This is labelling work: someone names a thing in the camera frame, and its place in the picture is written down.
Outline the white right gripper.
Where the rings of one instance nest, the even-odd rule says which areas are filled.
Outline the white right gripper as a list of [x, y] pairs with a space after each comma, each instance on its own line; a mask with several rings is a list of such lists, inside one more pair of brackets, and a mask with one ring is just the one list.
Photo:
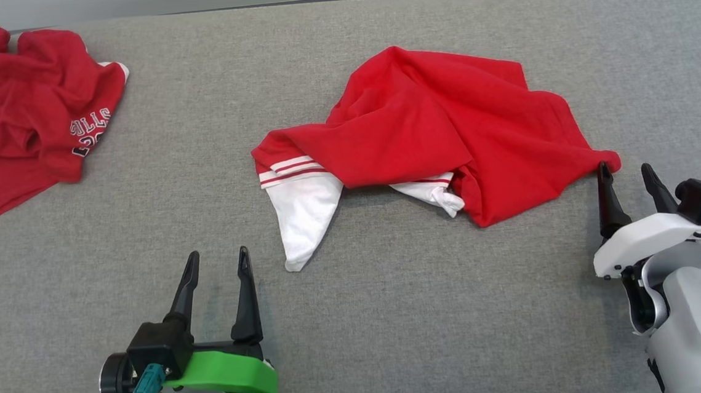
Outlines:
[[620, 206], [608, 164], [598, 165], [599, 234], [605, 243], [594, 255], [596, 277], [618, 279], [626, 267], [688, 240], [701, 246], [701, 225], [675, 214], [678, 202], [652, 165], [641, 164], [641, 175], [658, 213], [632, 223]]

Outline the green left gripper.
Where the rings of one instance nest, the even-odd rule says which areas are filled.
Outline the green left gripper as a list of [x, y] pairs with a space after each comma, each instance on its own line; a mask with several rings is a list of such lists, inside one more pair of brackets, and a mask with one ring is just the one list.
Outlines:
[[[193, 296], [198, 285], [200, 254], [189, 253], [177, 286], [167, 321], [191, 325]], [[223, 346], [200, 346], [194, 351], [182, 377], [168, 377], [166, 388], [193, 388], [224, 393], [278, 393], [279, 375], [271, 362], [263, 357], [263, 323], [257, 301], [254, 270], [250, 253], [239, 248], [238, 279], [240, 280], [237, 317], [231, 329], [232, 343]]]

